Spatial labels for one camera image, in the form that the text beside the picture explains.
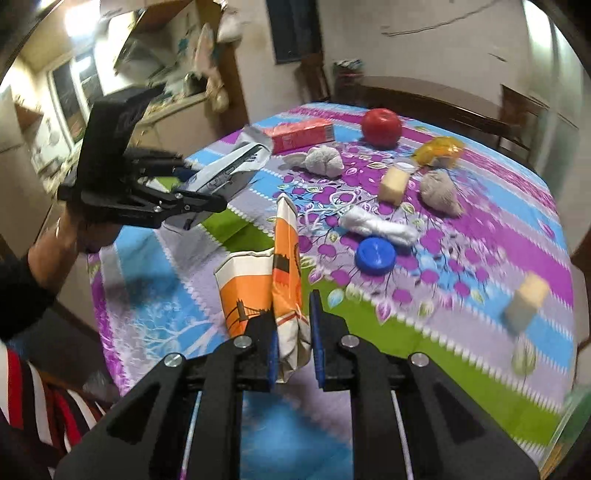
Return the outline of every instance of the metal screw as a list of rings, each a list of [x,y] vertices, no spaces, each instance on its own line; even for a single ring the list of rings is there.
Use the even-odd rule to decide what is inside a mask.
[[[429,357],[424,353],[417,352],[410,356],[410,361],[417,367],[426,367],[429,364]]]
[[[359,338],[355,335],[344,335],[340,340],[340,344],[349,348],[355,348],[359,345]]]
[[[183,363],[183,357],[180,353],[169,353],[164,357],[164,365],[170,368],[178,367]]]
[[[237,348],[248,348],[252,345],[252,338],[248,335],[240,335],[234,339],[234,346]]]

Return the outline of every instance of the crumpled white cloth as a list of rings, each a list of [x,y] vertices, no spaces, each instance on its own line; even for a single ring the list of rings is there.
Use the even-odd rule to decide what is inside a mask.
[[[310,173],[330,177],[338,177],[345,170],[343,159],[336,148],[321,145],[312,147],[308,153],[297,152],[283,156],[283,161],[290,167],[305,168]]]
[[[363,236],[381,236],[403,247],[410,247],[418,240],[418,231],[415,227],[383,220],[357,205],[353,205],[339,218],[339,226]]]

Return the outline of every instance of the blue lid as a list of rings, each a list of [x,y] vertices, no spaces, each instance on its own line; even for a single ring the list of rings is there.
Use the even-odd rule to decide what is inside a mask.
[[[396,263],[394,246],[377,236],[363,240],[355,252],[355,264],[367,275],[384,275],[392,271]]]

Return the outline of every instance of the red box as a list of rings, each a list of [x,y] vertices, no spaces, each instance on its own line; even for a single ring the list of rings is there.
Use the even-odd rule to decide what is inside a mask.
[[[296,124],[277,125],[262,130],[273,139],[275,154],[335,140],[333,124],[321,118],[304,120]]]

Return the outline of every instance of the folded paper packaging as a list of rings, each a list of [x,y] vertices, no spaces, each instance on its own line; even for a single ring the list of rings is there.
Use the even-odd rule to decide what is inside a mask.
[[[301,311],[296,221],[296,207],[287,195],[280,195],[274,248],[230,254],[215,274],[230,337],[242,335],[250,318],[273,309],[279,340],[278,382],[286,382],[307,364],[311,352],[310,322]]]

